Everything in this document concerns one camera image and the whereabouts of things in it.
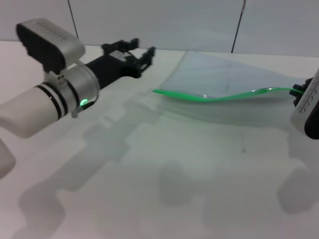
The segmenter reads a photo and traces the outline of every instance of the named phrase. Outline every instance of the green led light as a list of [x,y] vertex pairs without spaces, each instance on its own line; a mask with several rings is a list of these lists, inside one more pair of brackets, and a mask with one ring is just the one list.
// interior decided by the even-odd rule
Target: green led light
[[88,100],[87,100],[87,99],[82,100],[82,101],[81,101],[81,103],[80,103],[80,106],[85,105],[87,102],[88,102]]

